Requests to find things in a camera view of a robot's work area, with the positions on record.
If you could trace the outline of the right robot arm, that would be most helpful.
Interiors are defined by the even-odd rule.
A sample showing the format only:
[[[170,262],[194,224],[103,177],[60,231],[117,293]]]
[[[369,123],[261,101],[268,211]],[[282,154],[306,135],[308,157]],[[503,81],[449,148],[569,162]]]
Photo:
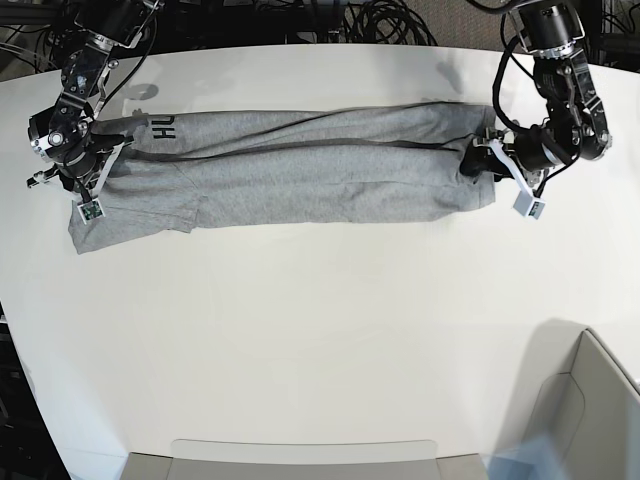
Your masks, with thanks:
[[[105,83],[118,64],[113,49],[134,48],[163,7],[162,1],[87,1],[80,7],[75,24],[85,43],[61,71],[54,106],[29,119],[32,149],[53,166],[29,179],[28,187],[59,176],[78,204],[97,197],[92,183],[101,174],[102,149],[91,140],[91,124],[109,99]]]

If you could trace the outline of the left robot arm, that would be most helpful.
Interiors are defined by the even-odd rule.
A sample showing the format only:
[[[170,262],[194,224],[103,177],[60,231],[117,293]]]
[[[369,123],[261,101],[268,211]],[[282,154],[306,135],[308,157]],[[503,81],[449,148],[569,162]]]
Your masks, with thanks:
[[[585,32],[577,11],[568,1],[506,1],[489,7],[477,1],[474,8],[500,15],[500,28],[513,22],[515,36],[501,41],[504,51],[492,84],[492,106],[504,125],[476,137],[465,152],[460,173],[478,177],[485,172],[499,181],[522,176],[542,196],[547,183],[584,159],[595,161],[610,147],[612,137],[604,105],[598,96],[583,48]],[[502,83],[509,62],[521,64],[516,47],[533,58],[526,74],[545,100],[547,116],[540,124],[521,126],[500,104]]]

